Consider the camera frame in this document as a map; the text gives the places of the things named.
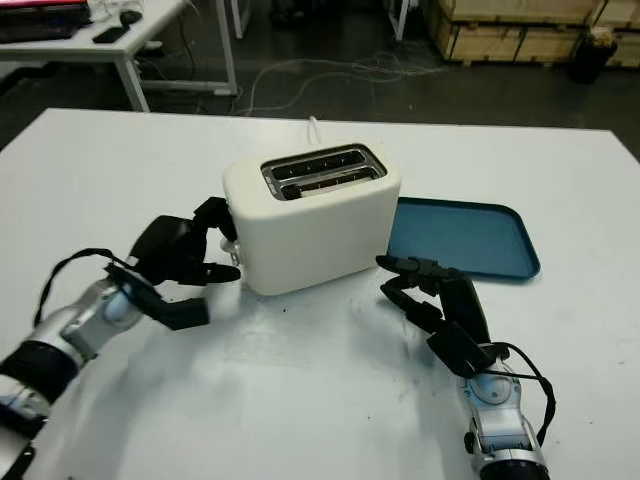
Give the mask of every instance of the white toaster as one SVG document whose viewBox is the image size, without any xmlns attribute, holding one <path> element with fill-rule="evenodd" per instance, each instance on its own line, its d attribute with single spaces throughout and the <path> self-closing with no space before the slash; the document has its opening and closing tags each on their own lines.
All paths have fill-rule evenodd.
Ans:
<svg viewBox="0 0 640 480">
<path fill-rule="evenodd" d="M 374 266 L 387 250 L 400 174 L 354 144 L 236 163 L 224 190 L 238 232 L 231 253 L 251 289 L 277 295 Z"/>
</svg>

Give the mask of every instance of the white desk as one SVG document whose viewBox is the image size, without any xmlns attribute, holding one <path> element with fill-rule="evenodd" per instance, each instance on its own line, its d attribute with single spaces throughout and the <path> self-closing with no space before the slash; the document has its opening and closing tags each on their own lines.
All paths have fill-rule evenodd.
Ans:
<svg viewBox="0 0 640 480">
<path fill-rule="evenodd" d="M 235 95 L 237 93 L 235 69 L 231 52 L 231 40 L 226 19 L 224 0 L 216 0 L 222 39 L 226 82 L 194 81 L 144 81 L 141 82 L 133 63 L 135 54 L 145 42 L 160 32 L 187 5 L 186 0 L 144 0 L 144 15 L 140 21 L 131 25 L 131 30 L 113 44 L 97 45 L 92 38 L 109 26 L 119 25 L 118 15 L 106 22 L 96 23 L 83 28 L 68 40 L 46 42 L 26 42 L 0 45 L 0 61 L 59 61 L 59 62 L 105 62 L 114 63 L 120 78 L 136 111 L 148 112 L 149 106 L 144 97 L 145 88 L 173 88 L 188 90 L 211 90 L 217 95 Z"/>
<path fill-rule="evenodd" d="M 637 478 L 640 167 L 620 142 L 603 131 L 319 125 L 323 145 L 361 141 L 395 162 L 403 195 L 522 215 L 542 272 L 477 290 L 494 339 L 524 348 L 555 386 L 543 447 L 552 478 Z M 45 112 L 0 154 L 0 354 L 29 331 L 57 260 L 86 246 L 126 255 L 156 215 L 189 216 L 221 194 L 230 163 L 317 148 L 307 128 Z M 65 271 L 47 310 L 100 275 L 96 263 Z M 275 298 L 217 286 L 206 289 L 210 326 L 141 323 L 57 404 L 28 478 L 473 478 L 456 381 L 385 306 L 386 278 L 372 270 Z M 537 427 L 537 386 L 525 386 L 523 408 Z"/>
</svg>

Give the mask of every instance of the plastic tray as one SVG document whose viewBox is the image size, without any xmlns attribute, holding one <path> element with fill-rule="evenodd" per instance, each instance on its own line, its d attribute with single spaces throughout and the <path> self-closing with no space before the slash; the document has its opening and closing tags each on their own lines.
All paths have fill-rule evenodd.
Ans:
<svg viewBox="0 0 640 480">
<path fill-rule="evenodd" d="M 400 197 L 388 253 L 480 277 L 526 280 L 540 271 L 522 218 L 502 205 Z"/>
</svg>

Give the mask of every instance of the robotic arm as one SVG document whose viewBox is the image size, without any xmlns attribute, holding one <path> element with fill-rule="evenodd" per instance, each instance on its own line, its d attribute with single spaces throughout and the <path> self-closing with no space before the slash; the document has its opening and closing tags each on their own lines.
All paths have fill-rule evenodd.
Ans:
<svg viewBox="0 0 640 480">
<path fill-rule="evenodd" d="M 236 268 L 204 263 L 209 228 L 219 228 L 235 240 L 223 199 L 207 200 L 192 220 L 156 218 L 136 241 L 126 263 L 108 250 L 86 249 L 56 265 L 43 290 L 34 331 L 0 364 L 2 480 L 22 478 L 36 453 L 31 442 L 45 425 L 51 406 L 112 337 L 132 328 L 143 315 L 171 330 L 208 323 L 202 298 L 167 303 L 154 285 L 165 280 L 206 285 L 240 278 Z M 90 255 L 112 260 L 106 267 L 107 277 L 43 320 L 42 307 L 55 275 L 71 260 Z"/>
<path fill-rule="evenodd" d="M 432 260 L 381 256 L 377 262 L 398 275 L 381 286 L 382 292 L 410 322 L 432 334 L 427 343 L 433 352 L 462 378 L 460 390 L 471 411 L 464 445 L 473 455 L 473 467 L 480 478 L 548 480 L 540 445 L 555 413 L 553 389 L 518 347 L 491 342 L 471 280 Z M 440 295 L 443 312 L 403 291 L 414 287 L 431 296 Z M 509 349 L 520 354 L 535 375 L 514 373 L 504 363 Z M 518 378 L 539 381 L 547 394 L 545 420 L 537 436 L 520 410 Z"/>
</svg>

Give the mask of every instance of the black trash bin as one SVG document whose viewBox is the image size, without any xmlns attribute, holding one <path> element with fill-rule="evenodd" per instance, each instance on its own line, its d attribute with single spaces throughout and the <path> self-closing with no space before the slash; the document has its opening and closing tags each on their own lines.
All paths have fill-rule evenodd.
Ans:
<svg viewBox="0 0 640 480">
<path fill-rule="evenodd" d="M 586 35 L 569 66 L 569 75 L 578 83 L 595 82 L 617 49 L 614 40 L 603 41 L 592 34 Z"/>
</svg>

